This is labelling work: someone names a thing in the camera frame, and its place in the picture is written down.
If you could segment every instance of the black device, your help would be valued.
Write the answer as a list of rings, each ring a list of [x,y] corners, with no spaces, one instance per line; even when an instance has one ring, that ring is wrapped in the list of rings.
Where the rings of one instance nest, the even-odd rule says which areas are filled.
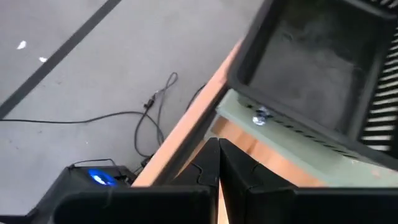
[[[55,208],[68,195],[86,190],[103,190],[110,186],[129,188],[135,179],[136,175],[124,166],[73,164],[61,171],[40,202],[27,215],[0,215],[0,223],[51,223]]]
[[[0,222],[217,223],[219,180],[231,224],[395,223],[398,210],[398,189],[299,188],[226,139],[209,139],[194,160],[164,185],[127,188],[75,177],[85,187],[64,191],[71,179],[57,180],[49,192],[64,192],[62,199],[48,193],[38,212],[2,216]]]

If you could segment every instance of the ventilation slots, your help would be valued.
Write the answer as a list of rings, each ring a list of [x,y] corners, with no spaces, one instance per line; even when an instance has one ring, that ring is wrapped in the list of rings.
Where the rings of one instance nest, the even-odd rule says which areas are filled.
[[[398,0],[380,3],[395,7]],[[392,145],[394,127],[398,118],[398,28],[387,53],[383,71],[379,77],[368,120],[361,137],[372,149],[388,151]]]
[[[283,121],[280,121],[280,120],[277,120],[277,119],[274,119],[274,121],[276,123],[278,123],[278,124],[283,125],[285,128],[289,128],[289,129],[293,130],[294,132],[296,132],[298,134],[301,134],[302,136],[304,136],[306,138],[309,138],[312,141],[315,141],[315,142],[317,142],[317,143],[319,143],[319,144],[321,144],[321,145],[323,145],[325,147],[336,149],[335,146],[331,146],[329,143],[326,143],[325,141],[321,141],[321,140],[317,139],[316,137],[314,137],[312,135],[306,134],[304,131],[297,129],[297,128],[293,127],[292,125],[286,124]]]

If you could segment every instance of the black plastic part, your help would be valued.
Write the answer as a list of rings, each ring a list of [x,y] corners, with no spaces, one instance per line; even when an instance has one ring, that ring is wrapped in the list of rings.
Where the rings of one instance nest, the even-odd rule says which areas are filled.
[[[141,161],[141,167],[144,168],[145,166],[148,165],[149,161],[152,159],[154,155],[150,155],[149,157],[145,158],[144,160]]]
[[[398,189],[298,188],[220,139],[230,224],[395,223]]]
[[[211,122],[216,116],[216,107],[222,100],[227,88],[224,86],[218,94],[213,98],[207,109],[204,111],[198,122],[184,138],[177,151],[172,158],[162,169],[162,172],[155,179],[154,185],[164,185],[170,183],[171,180],[178,174],[183,167],[185,161],[190,157],[193,150],[198,146],[199,142],[203,140],[203,136],[207,132]]]
[[[308,12],[303,7],[302,9],[293,8],[292,6],[299,6],[300,4],[307,4],[309,6]],[[316,10],[311,10],[311,7],[320,7],[322,4],[325,5],[323,10],[325,15],[319,14]],[[290,14],[286,15],[284,12],[290,10]],[[334,19],[341,20],[341,18],[347,18],[347,24],[344,24],[344,30],[350,31],[351,29],[355,31],[356,29],[362,29],[368,25],[367,22],[360,21],[358,26],[353,26],[349,28],[350,22],[348,19],[351,18],[352,21],[357,21],[359,16],[364,18],[365,21],[372,21],[372,28],[378,30],[377,32],[369,31],[369,35],[377,36],[374,39],[370,39],[370,42],[364,41],[364,46],[361,47],[357,44],[362,41],[362,39],[356,38],[357,35],[362,34],[363,30],[356,34],[352,33],[353,36],[344,37],[345,33],[341,33],[340,36],[331,36],[328,40],[328,34],[333,33],[333,26],[335,24],[319,24],[319,29],[314,29],[315,33],[303,32],[304,36],[301,37],[304,40],[308,40],[306,44],[295,46],[294,43],[304,40],[300,39],[299,35],[291,34],[289,32],[283,32],[280,29],[283,26],[283,21],[288,20],[295,23],[295,26],[303,27],[305,26],[315,26],[318,20],[313,20],[312,24],[306,24],[306,21],[311,21],[311,18],[318,16],[325,16],[323,18],[324,23],[333,22]],[[327,15],[332,16],[333,19],[328,19]],[[369,109],[369,104],[371,103],[372,95],[374,89],[377,85],[377,76],[380,74],[382,66],[384,64],[384,59],[387,53],[387,48],[390,47],[390,42],[394,34],[394,29],[397,25],[396,10],[387,10],[386,7],[376,6],[370,1],[361,0],[270,0],[264,1],[261,6],[257,16],[252,23],[252,26],[242,42],[241,48],[239,49],[230,69],[228,72],[228,85],[234,88],[237,92],[243,96],[255,101],[259,105],[266,106],[272,115],[283,116],[289,120],[298,123],[301,126],[306,127],[317,135],[322,135],[324,138],[328,139],[331,144],[342,145],[349,150],[357,152],[358,154],[367,157],[368,159],[378,163],[382,166],[386,166],[390,169],[398,170],[398,161],[382,152],[374,151],[369,147],[358,142],[359,135],[361,134],[361,128],[364,126],[364,120]],[[360,38],[368,38],[369,35],[363,35]],[[314,67],[314,63],[308,62],[308,66],[300,62],[300,58],[297,57],[296,66],[302,68],[295,68],[295,60],[291,58],[290,63],[285,63],[281,65],[281,69],[278,70],[275,66],[276,63],[271,62],[272,70],[266,70],[269,66],[262,67],[261,61],[265,57],[266,52],[269,47],[275,48],[275,37],[281,36],[281,41],[292,42],[297,49],[291,51],[289,49],[282,49],[282,53],[285,52],[295,52],[301,51],[301,48],[306,48],[306,50],[316,50],[320,45],[326,45],[334,50],[334,54],[338,55],[342,59],[347,59],[347,65],[353,66],[347,68],[351,72],[339,72],[339,66],[328,67],[328,62],[325,61],[326,65],[321,66],[320,71],[330,70],[331,72],[337,70],[336,75],[341,78],[346,78],[344,75],[350,77],[350,85],[342,85],[339,82],[334,82],[333,80],[327,80],[328,77],[303,77],[308,75],[306,72],[311,66]],[[334,43],[333,40],[338,40],[339,38],[346,38],[341,43]],[[273,60],[279,59],[280,61],[287,60],[286,57],[271,54],[266,57],[266,59],[273,58]],[[275,82],[279,78],[278,83],[270,82],[272,77],[275,78]],[[258,80],[258,78],[266,78],[267,80]],[[336,85],[324,87],[320,83],[325,85]],[[314,88],[319,88],[326,92],[320,93],[314,91],[313,93],[308,93],[308,101],[305,105],[297,106],[295,103],[300,103],[301,96],[300,93],[309,91],[311,86]],[[328,97],[332,97],[335,94],[327,91],[328,89],[337,90],[340,94],[342,91],[348,92],[346,96],[346,101],[339,100],[328,100]],[[326,98],[321,100],[311,100],[311,97],[317,98],[321,95]],[[311,113],[318,113],[321,111],[320,105],[324,103],[331,103],[327,109],[326,113],[320,113],[314,115]],[[341,111],[341,116],[336,115],[336,119],[331,119],[332,111]]]
[[[207,185],[217,189],[220,176],[220,145],[217,138],[210,138],[200,152],[171,181],[172,185]]]
[[[52,216],[55,207],[67,195],[81,192],[86,189],[107,189],[108,186],[100,185],[95,182],[88,174],[88,169],[100,169],[117,181],[116,187],[129,188],[130,184],[126,183],[126,178],[119,179],[120,173],[123,177],[133,181],[136,175],[124,166],[83,166],[83,167],[66,167],[38,204],[25,216],[0,216],[0,222],[5,224],[12,223],[47,223]]]
[[[255,208],[264,203],[256,196],[295,186],[265,168],[228,140],[220,139],[220,147],[220,179],[229,223],[268,223],[266,220],[252,222],[259,221],[253,217],[261,217],[262,214],[268,213]]]
[[[212,198],[201,185],[90,190],[65,198],[53,222],[216,224]]]
[[[249,194],[245,224],[395,223],[397,188],[281,189]]]

